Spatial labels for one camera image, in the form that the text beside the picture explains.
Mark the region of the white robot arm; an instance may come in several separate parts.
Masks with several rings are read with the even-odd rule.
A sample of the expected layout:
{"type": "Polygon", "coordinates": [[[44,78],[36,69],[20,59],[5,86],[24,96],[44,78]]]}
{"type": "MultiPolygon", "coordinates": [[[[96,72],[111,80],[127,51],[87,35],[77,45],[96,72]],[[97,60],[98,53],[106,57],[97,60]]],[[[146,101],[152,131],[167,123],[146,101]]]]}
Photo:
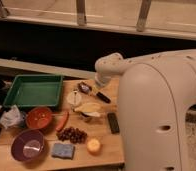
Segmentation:
{"type": "Polygon", "coordinates": [[[113,53],[95,63],[95,82],[115,75],[125,171],[189,171],[186,113],[196,104],[196,49],[125,59],[113,53]]]}

